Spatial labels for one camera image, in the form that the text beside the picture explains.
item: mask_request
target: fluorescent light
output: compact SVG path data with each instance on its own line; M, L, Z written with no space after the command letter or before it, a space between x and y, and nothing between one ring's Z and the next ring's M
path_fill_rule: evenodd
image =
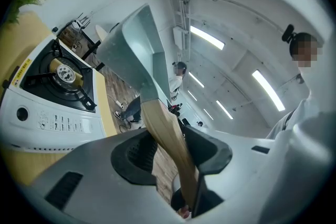
M214 120L214 119L210 116L210 114L209 114L205 109L203 109L203 110L205 111L206 114L208 114L208 116L209 116L212 120Z
M191 92L189 92L189 91L188 91L188 93L190 93L190 95L191 95L191 96L192 96L192 97L193 97L193 98L194 98L194 99L197 101L197 99L196 99L196 98L195 98L195 97L192 95L192 93L191 93Z
M206 32L203 32L202 30L199 30L196 27L190 26L190 31L204 38L206 41L209 41L211 44L215 45L218 49L222 50L225 45L223 42L219 41L217 38L210 36Z
M277 96L271 85L267 82L267 80L262 76L259 70L256 70L252 76L260 83L263 89L267 92L269 97L271 97L273 103L277 107L279 111L285 110L284 105L282 104L280 98Z
M204 85L201 84L201 82L200 82L198 79L196 79L196 77L195 77L193 74L191 74L191 73L189 72L189 75L190 75L194 80L196 80L196 82L197 82L199 85L201 85L202 88L204 88Z
M223 107L223 105L217 100L216 103L224 110L224 112L226 113L226 115L228 115L228 117L233 120L233 117L230 115L229 112L227 112L227 110Z

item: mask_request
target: white ceiling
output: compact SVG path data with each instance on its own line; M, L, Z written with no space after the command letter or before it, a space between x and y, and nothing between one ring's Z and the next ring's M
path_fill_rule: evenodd
M178 0L172 2L179 12ZM197 98L193 107L197 106L199 111L206 109L214 118L212 122L208 117L209 124L219 130L241 135L255 129L267 133L309 93L305 84L296 80L287 82L299 70L291 61L288 44L281 41L284 29L292 23L298 31L317 33L281 0L190 0L189 5L191 25L225 43L223 50L219 50L192 34L190 59L185 52L182 60L188 62L189 71L205 85L202 88L190 76L185 76L184 91L190 90ZM175 19L179 24L179 13ZM285 111L277 110L252 77L257 69L277 91Z

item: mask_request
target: white shirt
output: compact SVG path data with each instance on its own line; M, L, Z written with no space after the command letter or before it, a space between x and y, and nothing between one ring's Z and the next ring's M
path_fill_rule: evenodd
M293 115L286 124L286 130L292 129L294 125L299 122L317 116L319 114L319 111L320 110L317 100L311 95L309 95L308 98L302 100L299 106L295 109ZM289 113L286 116L284 116L280 121L277 122L277 124L267 135L266 137L267 139L275 139L278 133L282 131L288 115Z
M182 76L175 76L174 78L169 79L170 92L175 91L181 85L182 85Z

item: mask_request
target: person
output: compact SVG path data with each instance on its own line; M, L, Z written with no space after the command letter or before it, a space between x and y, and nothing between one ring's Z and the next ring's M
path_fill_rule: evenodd
M321 45L317 39L308 33L293 35L290 41L289 53L292 60L297 62L301 76L305 72L305 68L311 67L311 62L317 60L320 48ZM310 90L309 96L303 99L295 110L289 112L278 121L266 138L275 139L279 132L292 129L296 123L317 116L318 113L317 100Z
M169 80L169 88L171 97L176 96L175 93L182 85L183 75L187 71L187 65L184 62L178 62L174 65L174 73L175 77ZM126 111L119 112L114 111L113 115L117 117L119 120L125 121L128 117L133 116L132 123L140 123L141 122L141 101L140 96L135 98L127 107Z

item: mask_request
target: white appliance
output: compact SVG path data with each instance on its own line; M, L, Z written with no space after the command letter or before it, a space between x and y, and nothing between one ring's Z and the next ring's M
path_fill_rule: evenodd
M51 65L46 64L49 72L44 72L42 64L48 59L56 59L61 65L50 70ZM29 73L34 69L40 73L32 76ZM80 87L73 84L75 74ZM96 71L54 35L29 54L4 88L0 139L12 149L64 153L106 136L97 106Z

